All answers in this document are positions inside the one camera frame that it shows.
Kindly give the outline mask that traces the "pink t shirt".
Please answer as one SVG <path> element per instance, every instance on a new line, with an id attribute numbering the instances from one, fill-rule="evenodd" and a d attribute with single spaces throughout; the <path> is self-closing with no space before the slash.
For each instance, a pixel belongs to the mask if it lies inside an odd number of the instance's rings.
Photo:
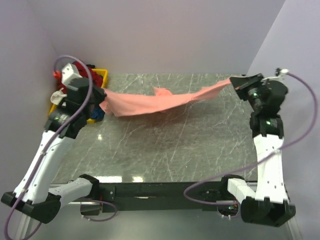
<path id="1" fill-rule="evenodd" d="M 106 98 L 99 106 L 105 113 L 116 117 L 165 112 L 188 103 L 214 99 L 230 84 L 231 81 L 227 78 L 212 86 L 202 87 L 197 92 L 184 94 L 173 94 L 166 88 L 154 87 L 154 95 L 116 93 L 105 88 Z"/>

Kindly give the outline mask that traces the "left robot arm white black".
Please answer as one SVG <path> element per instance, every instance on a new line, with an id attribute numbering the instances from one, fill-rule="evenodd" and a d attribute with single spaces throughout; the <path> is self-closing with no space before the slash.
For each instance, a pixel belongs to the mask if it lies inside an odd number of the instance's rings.
<path id="1" fill-rule="evenodd" d="M 65 205 L 86 198 L 100 198 L 100 182 L 88 174 L 58 188 L 52 188 L 62 158 L 87 124 L 94 107 L 100 104 L 106 93 L 85 77 L 70 81 L 67 96 L 49 115 L 44 125 L 39 148 L 34 159 L 14 191 L 5 192 L 1 202 L 43 223 L 51 222 Z"/>

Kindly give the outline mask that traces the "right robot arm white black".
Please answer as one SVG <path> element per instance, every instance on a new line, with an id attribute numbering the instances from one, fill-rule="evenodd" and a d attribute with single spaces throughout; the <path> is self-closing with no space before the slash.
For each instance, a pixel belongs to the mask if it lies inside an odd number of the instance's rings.
<path id="1" fill-rule="evenodd" d="M 296 214 L 284 184 L 280 149 L 284 144 L 284 124 L 279 111 L 288 88 L 262 74 L 233 76 L 230 82 L 238 97 L 252 107 L 249 126 L 259 162 L 257 186 L 252 190 L 243 177 L 227 174 L 221 179 L 219 193 L 226 200 L 235 197 L 245 223 L 280 227 Z"/>

